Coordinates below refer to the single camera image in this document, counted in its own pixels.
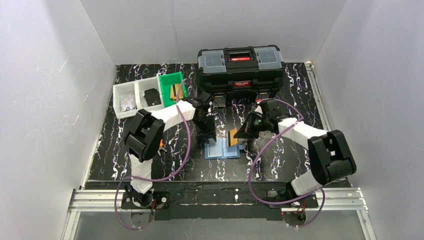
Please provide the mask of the blue leather card holder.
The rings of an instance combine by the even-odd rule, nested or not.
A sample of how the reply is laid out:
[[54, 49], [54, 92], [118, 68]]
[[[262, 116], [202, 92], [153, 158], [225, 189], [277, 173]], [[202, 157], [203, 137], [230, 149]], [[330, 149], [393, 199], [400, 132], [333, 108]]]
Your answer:
[[226, 138], [217, 138], [216, 141], [210, 138], [208, 143], [204, 144], [204, 158], [207, 160], [238, 159], [245, 145], [236, 144], [228, 146]]

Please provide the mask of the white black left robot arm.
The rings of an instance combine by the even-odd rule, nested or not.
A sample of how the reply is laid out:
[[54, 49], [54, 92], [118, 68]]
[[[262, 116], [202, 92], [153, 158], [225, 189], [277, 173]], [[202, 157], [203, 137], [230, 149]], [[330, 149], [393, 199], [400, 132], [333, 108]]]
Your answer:
[[199, 144], [216, 141], [212, 108], [212, 95], [202, 92], [197, 97], [185, 97], [160, 110], [149, 112], [141, 109], [137, 112], [124, 137], [132, 177], [125, 192], [137, 207], [148, 208], [153, 204], [152, 163], [160, 149], [163, 133], [184, 121], [192, 121], [196, 126], [196, 141]]

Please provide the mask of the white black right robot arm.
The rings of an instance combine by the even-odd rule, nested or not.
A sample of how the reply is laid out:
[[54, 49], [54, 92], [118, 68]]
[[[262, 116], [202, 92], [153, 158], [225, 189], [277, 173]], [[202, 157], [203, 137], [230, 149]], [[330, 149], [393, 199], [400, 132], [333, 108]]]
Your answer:
[[266, 205], [287, 205], [299, 201], [357, 171], [350, 147], [340, 130], [326, 131], [307, 125], [302, 115], [295, 118], [287, 109], [281, 109], [282, 103], [275, 98], [258, 100], [256, 109], [248, 114], [234, 134], [237, 139], [258, 139], [261, 132], [269, 131], [275, 134], [272, 142], [284, 137], [308, 152], [309, 170], [287, 182], [285, 190], [275, 196], [260, 198], [254, 193], [251, 181], [247, 182], [251, 195]]

